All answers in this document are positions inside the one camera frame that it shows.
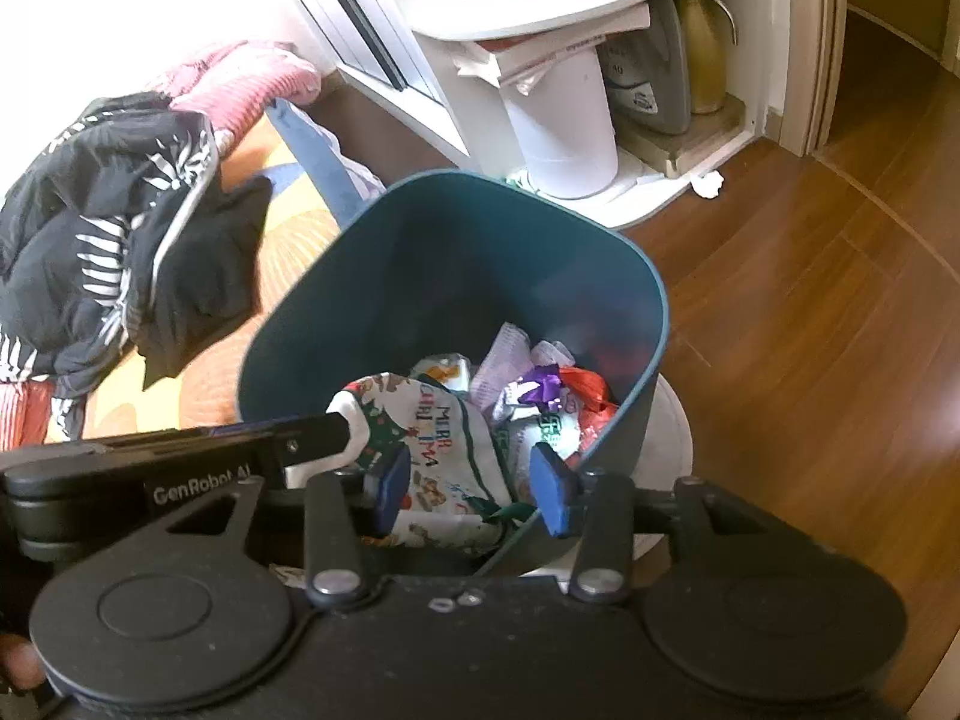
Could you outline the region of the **person's right hand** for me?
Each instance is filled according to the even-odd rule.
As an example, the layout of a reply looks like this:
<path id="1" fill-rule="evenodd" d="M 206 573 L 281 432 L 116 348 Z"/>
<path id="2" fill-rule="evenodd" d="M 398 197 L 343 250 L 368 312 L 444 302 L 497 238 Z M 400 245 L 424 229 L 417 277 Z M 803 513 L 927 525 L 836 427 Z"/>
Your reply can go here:
<path id="1" fill-rule="evenodd" d="M 32 691 L 46 681 L 34 645 L 21 635 L 0 635 L 0 661 L 3 679 L 14 691 Z"/>

